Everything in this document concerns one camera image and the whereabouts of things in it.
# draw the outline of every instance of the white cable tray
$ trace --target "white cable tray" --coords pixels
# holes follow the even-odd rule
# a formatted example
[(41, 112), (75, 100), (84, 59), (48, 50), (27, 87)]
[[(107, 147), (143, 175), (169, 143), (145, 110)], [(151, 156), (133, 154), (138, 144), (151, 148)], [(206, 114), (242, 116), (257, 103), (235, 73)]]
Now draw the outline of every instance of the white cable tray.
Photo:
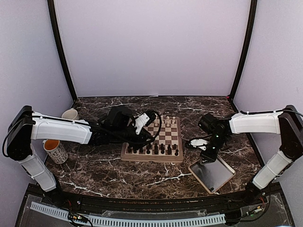
[[(50, 207), (37, 202), (32, 202), (32, 210), (46, 214), (48, 216), (68, 221), (68, 211)], [(213, 215), (200, 218), (187, 218), (175, 220), (128, 220), (116, 218), (103, 218), (94, 215), (84, 215), (94, 227), (203, 227), (225, 223), (225, 215)]]

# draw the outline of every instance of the chessboard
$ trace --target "chessboard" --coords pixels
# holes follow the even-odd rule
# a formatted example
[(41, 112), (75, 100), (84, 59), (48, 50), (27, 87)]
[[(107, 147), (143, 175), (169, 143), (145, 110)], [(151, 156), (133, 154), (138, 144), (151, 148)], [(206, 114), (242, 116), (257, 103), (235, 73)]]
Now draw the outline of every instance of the chessboard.
[[(183, 161), (183, 147), (181, 139), (180, 119), (178, 117), (162, 116), (162, 127), (159, 135), (153, 143), (139, 149), (133, 150), (124, 143), (121, 152), (122, 161), (133, 162), (172, 162)], [(144, 127), (152, 136), (159, 129), (159, 119), (156, 119), (148, 127)]]

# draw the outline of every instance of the white robotic arm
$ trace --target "white robotic arm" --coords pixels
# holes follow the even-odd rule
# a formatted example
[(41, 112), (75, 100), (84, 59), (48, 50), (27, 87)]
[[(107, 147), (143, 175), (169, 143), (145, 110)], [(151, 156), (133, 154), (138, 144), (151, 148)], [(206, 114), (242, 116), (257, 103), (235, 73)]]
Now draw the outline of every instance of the white robotic arm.
[(190, 146), (202, 149), (200, 164), (214, 162), (217, 154), (232, 134), (265, 132), (281, 134), (282, 145), (278, 152), (262, 167), (246, 186), (246, 202), (250, 203), (260, 190), (264, 189), (290, 164), (303, 154), (303, 121), (295, 107), (288, 105), (283, 110), (259, 113), (240, 112), (217, 119), (211, 114), (204, 115), (199, 127), (212, 134), (209, 141), (193, 139)]
[(60, 206), (65, 202), (60, 184), (36, 154), (31, 140), (64, 140), (96, 146), (128, 142), (134, 149), (139, 149), (153, 142), (159, 134), (160, 127), (156, 136), (143, 128), (153, 122), (156, 115), (160, 119), (156, 111), (150, 110), (134, 118), (128, 108), (118, 106), (113, 107), (98, 122), (88, 122), (51, 117), (33, 112), (30, 106), (24, 106), (9, 126), (5, 138), (7, 149), (5, 152), (4, 141), (2, 152), (4, 156), (18, 161), (31, 178), (39, 183), (50, 200)]

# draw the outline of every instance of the white wall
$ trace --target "white wall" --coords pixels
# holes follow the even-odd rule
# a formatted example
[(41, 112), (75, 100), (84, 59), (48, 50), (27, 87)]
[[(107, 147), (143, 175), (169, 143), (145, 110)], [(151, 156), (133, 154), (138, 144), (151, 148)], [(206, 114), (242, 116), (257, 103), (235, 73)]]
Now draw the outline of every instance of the white wall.
[(64, 0), (78, 96), (228, 95), (250, 0)]
[[(47, 1), (0, 0), (0, 140), (24, 105), (59, 116), (72, 100), (55, 47)], [(44, 158), (41, 142), (36, 146)], [(1, 226), (15, 225), (30, 178), (0, 155)]]
[[(294, 105), (303, 112), (303, 1), (259, 0), (250, 50), (235, 103), (264, 111)], [(280, 147), (277, 135), (253, 135), (265, 161)], [(303, 226), (303, 158), (280, 182), (296, 226)]]

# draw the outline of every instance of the dark marble surface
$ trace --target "dark marble surface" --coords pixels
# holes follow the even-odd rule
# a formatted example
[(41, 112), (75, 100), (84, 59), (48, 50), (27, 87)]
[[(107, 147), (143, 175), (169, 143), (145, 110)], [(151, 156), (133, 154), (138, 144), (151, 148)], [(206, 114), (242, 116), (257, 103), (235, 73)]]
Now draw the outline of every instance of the dark marble surface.
[[(154, 109), (160, 114), (177, 116), (181, 121), (183, 146), (193, 137), (205, 136), (197, 126), (201, 116), (211, 113), (221, 117), (233, 113), (225, 97), (88, 97), (74, 107), (81, 119), (97, 120), (110, 107), (126, 105), (141, 114)], [(56, 165), (50, 158), (46, 165), (68, 192), (128, 199), (180, 199), (207, 195), (189, 173), (188, 166), (199, 159), (199, 152), (184, 148), (184, 161), (171, 163), (135, 163), (120, 160), (122, 145), (93, 147), (63, 143), (68, 160)], [(218, 193), (244, 190), (246, 182), (260, 169), (258, 159), (245, 134), (233, 135), (220, 156), (236, 175)]]

